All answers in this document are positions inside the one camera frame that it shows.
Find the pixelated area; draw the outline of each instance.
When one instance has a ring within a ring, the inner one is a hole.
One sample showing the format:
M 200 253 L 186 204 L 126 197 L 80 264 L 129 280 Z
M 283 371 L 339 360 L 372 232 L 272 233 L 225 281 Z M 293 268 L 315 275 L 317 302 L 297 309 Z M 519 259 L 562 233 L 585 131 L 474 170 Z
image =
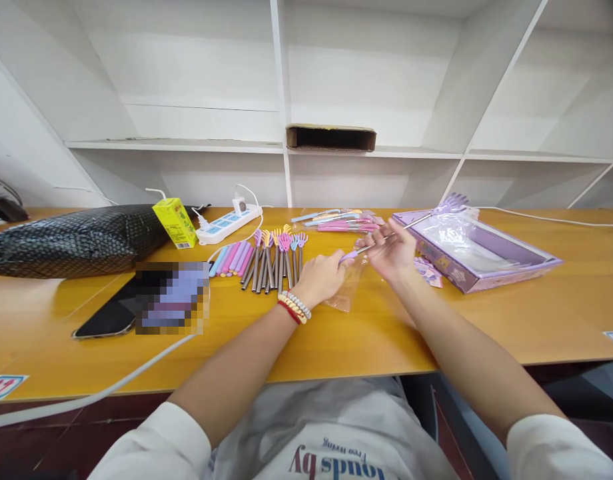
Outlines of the pixelated area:
M 138 335 L 202 335 L 209 318 L 207 262 L 136 264 Z

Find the power strip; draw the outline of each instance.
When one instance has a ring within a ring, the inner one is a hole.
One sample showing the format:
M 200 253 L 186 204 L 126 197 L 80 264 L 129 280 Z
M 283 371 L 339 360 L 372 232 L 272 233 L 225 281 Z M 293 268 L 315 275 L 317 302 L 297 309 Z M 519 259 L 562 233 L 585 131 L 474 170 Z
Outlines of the power strip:
M 242 213 L 235 210 L 223 215 L 217 220 L 200 226 L 195 231 L 195 235 L 200 241 L 200 245 L 214 245 L 220 243 L 231 233 L 244 227 L 251 220 L 256 219 L 262 214 L 262 207 L 247 203 L 247 209 Z

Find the person's left hand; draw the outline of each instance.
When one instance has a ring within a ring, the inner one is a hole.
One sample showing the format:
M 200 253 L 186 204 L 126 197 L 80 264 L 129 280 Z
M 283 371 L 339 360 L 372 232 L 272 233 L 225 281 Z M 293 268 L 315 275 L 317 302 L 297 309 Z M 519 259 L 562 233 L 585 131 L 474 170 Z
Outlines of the person's left hand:
M 344 252 L 338 250 L 330 257 L 318 255 L 305 263 L 300 281 L 291 289 L 291 293 L 309 310 L 330 299 L 342 285 L 346 270 L 354 262 L 354 259 L 347 259 L 339 264 L 342 257 Z

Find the hand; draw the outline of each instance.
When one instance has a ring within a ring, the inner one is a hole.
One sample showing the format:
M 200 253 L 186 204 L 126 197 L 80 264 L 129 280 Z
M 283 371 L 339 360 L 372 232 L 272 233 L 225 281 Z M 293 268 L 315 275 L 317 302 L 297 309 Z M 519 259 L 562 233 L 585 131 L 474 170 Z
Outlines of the hand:
M 342 285 L 346 270 L 354 262 L 354 259 L 348 259 L 340 263 L 342 257 L 344 252 L 338 250 L 330 257 L 318 255 L 305 263 L 300 281 L 291 289 L 291 293 L 309 310 L 330 299 Z
M 384 240 L 384 237 L 393 232 L 395 235 Z M 393 218 L 360 240 L 360 247 L 369 245 L 376 245 L 366 251 L 371 265 L 392 287 L 411 278 L 415 273 L 415 238 Z

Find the beaded bracelet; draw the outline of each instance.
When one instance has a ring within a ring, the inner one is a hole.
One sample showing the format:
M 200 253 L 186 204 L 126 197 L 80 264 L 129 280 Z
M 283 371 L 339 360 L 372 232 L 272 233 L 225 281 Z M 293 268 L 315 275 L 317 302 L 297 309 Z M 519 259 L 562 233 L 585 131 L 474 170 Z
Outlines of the beaded bracelet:
M 311 310 L 309 310 L 307 307 L 305 307 L 305 304 L 302 303 L 298 297 L 293 295 L 291 293 L 291 290 L 283 291 L 282 294 L 287 296 L 287 297 L 289 297 L 291 300 L 293 300 L 293 303 L 295 303 L 298 307 L 300 307 L 302 309 L 302 312 L 304 312 L 306 318 L 308 320 L 311 320 Z
M 282 295 L 282 294 L 278 295 L 278 303 L 282 304 L 285 307 L 290 308 L 295 313 L 295 315 L 298 317 L 298 319 L 300 320 L 300 323 L 307 322 L 308 320 L 307 316 L 304 314 L 302 309 L 298 307 L 298 305 L 286 295 Z

